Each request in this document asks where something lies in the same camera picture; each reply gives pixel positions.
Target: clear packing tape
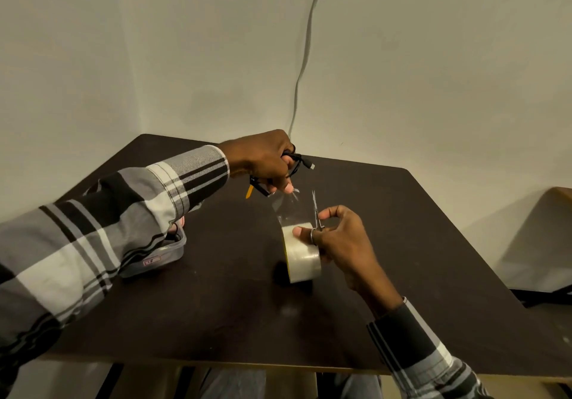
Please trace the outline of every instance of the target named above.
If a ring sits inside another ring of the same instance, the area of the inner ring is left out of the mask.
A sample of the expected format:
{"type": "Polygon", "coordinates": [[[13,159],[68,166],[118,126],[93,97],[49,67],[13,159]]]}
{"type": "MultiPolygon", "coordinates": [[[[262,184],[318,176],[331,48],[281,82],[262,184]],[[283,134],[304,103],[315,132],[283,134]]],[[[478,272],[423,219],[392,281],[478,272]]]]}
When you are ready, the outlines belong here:
{"type": "Polygon", "coordinates": [[[272,200],[272,208],[282,227],[284,252],[290,283],[311,280],[319,277],[321,274],[320,252],[318,247],[304,244],[292,235],[292,229],[296,226],[313,227],[309,220],[310,217],[307,216],[306,209],[301,205],[299,197],[300,192],[296,189],[291,194],[277,191],[270,197],[272,200]]]}

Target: hand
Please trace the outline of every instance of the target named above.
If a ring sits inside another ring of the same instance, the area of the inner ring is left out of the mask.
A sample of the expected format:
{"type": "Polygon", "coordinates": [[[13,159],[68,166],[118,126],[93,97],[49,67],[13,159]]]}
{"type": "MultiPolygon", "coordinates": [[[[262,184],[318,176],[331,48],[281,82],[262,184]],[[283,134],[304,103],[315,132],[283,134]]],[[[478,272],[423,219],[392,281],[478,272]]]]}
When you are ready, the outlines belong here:
{"type": "Polygon", "coordinates": [[[228,160],[231,178],[244,174],[261,178],[270,193],[277,189],[284,193],[294,190],[288,171],[295,163],[290,157],[281,157],[284,151],[294,152],[294,145],[284,130],[228,140],[218,148],[228,160]]]}
{"type": "MultiPolygon", "coordinates": [[[[326,261],[333,260],[346,277],[350,289],[357,291],[376,316],[399,307],[399,295],[378,264],[361,218],[349,208],[339,205],[318,214],[320,220],[340,218],[334,227],[313,231],[313,241],[324,251],[326,261]]],[[[306,244],[312,243],[311,229],[295,227],[294,236],[306,244]]]]}

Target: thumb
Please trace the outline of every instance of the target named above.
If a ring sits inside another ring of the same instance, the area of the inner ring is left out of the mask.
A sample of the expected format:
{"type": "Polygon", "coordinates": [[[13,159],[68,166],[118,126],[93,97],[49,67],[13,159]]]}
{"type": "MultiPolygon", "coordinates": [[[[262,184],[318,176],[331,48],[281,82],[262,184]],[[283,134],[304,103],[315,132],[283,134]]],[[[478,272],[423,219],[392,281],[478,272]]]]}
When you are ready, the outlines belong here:
{"type": "Polygon", "coordinates": [[[292,229],[292,234],[303,243],[308,245],[312,244],[312,237],[313,237],[314,244],[317,245],[318,247],[322,247],[324,232],[318,229],[314,229],[312,235],[310,235],[311,233],[312,229],[308,229],[307,227],[297,226],[294,229],[292,229]]]}

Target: jeans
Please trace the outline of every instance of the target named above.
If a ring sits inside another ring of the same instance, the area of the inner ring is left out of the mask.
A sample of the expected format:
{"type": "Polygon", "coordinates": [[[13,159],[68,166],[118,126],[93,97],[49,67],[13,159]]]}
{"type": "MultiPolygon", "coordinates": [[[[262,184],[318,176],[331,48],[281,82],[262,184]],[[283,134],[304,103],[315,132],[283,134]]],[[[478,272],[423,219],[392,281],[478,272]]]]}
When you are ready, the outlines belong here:
{"type": "MultiPolygon", "coordinates": [[[[320,399],[383,399],[375,375],[345,373],[316,374],[320,399]]],[[[198,394],[200,399],[264,399],[264,370],[211,368],[198,394]]]]}

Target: shirt cuff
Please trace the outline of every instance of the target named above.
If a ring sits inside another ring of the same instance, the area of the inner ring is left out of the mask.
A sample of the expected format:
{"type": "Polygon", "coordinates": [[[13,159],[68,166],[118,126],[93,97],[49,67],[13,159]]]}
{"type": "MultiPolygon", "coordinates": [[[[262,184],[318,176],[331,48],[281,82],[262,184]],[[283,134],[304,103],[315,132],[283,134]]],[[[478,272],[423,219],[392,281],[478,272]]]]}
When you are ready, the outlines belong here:
{"type": "Polygon", "coordinates": [[[176,219],[224,186],[230,174],[223,152],[210,144],[147,167],[175,206],[176,219]]]}
{"type": "Polygon", "coordinates": [[[436,380],[453,365],[447,348],[406,298],[367,329],[402,391],[436,380]]]}

